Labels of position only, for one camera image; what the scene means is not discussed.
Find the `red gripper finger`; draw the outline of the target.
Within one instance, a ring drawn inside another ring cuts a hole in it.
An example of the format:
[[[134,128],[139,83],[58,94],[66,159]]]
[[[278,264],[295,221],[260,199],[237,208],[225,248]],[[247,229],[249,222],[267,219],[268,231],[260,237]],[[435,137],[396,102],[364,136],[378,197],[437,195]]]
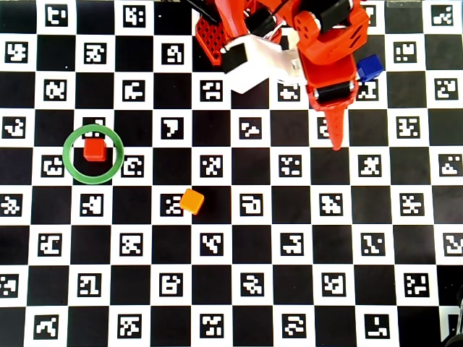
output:
[[[344,100],[319,103],[313,96],[311,97],[311,106],[316,111],[324,113],[333,150],[341,148],[344,138],[344,112],[354,100],[355,97],[351,97]]]

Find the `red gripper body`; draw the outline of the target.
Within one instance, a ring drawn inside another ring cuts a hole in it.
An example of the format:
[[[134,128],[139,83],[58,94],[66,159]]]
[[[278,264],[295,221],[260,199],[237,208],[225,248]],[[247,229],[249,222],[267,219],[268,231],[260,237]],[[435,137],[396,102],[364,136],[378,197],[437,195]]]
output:
[[[361,6],[297,6],[297,49],[314,106],[350,104],[357,92],[354,52],[366,44],[369,17]]]

